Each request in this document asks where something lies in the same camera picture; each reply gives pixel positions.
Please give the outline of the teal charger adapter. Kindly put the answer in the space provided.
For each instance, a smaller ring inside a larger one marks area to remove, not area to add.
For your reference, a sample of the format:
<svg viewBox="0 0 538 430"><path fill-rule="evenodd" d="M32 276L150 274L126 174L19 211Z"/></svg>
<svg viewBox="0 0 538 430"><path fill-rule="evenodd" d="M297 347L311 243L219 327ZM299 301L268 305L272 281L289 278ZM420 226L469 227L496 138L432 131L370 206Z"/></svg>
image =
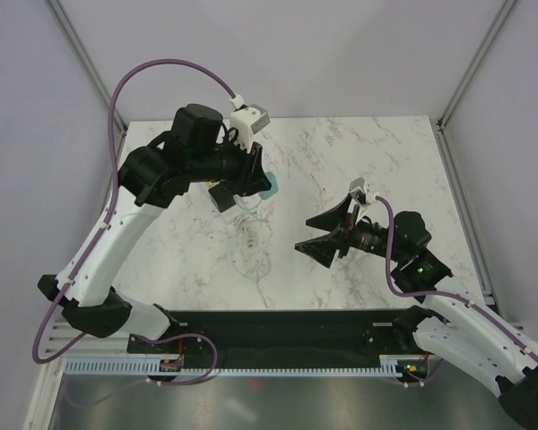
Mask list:
<svg viewBox="0 0 538 430"><path fill-rule="evenodd" d="M271 199L279 192L278 180L274 172L267 172L265 175L269 181L270 187L268 190L259 193L259 196L263 201Z"/></svg>

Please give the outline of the black cube plug adapter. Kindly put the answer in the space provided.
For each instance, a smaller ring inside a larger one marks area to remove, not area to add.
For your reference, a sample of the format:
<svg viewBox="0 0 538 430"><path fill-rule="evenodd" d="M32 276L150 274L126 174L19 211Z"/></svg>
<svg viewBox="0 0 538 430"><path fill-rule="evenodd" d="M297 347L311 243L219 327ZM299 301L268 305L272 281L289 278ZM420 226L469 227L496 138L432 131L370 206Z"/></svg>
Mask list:
<svg viewBox="0 0 538 430"><path fill-rule="evenodd" d="M228 211L236 205L234 194L225 183L218 183L207 190L214 207L219 213Z"/></svg>

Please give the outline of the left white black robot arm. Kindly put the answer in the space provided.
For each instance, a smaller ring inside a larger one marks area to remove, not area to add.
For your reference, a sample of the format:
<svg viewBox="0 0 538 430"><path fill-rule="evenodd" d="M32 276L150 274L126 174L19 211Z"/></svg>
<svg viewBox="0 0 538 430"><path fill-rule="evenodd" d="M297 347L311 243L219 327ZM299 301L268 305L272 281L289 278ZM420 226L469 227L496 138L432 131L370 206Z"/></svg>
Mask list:
<svg viewBox="0 0 538 430"><path fill-rule="evenodd" d="M119 294L117 273L145 230L193 183L221 182L247 197L271 189L254 136L270 123L267 111L243 106L223 123L200 104L180 108L171 128L132 150L118 170L118 189L77 255L39 290L62 307L74 329L99 339L125 331L147 338L160 352L178 344L178 329L157 305Z"/></svg>

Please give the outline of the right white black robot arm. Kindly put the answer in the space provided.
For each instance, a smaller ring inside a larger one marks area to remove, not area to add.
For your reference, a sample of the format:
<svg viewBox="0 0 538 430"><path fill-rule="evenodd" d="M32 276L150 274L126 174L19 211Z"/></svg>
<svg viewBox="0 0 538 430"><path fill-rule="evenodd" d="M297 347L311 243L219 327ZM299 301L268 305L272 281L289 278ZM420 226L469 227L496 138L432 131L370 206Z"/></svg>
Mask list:
<svg viewBox="0 0 538 430"><path fill-rule="evenodd" d="M472 294L427 247L430 233L416 211L394 213L383 197L388 224L371 221L364 196L347 195L331 210L307 219L323 235L294 248L325 267L352 248L385 261L389 291L412 298L393 329L406 353L432 353L480 382L524 429L538 429L538 342Z"/></svg>

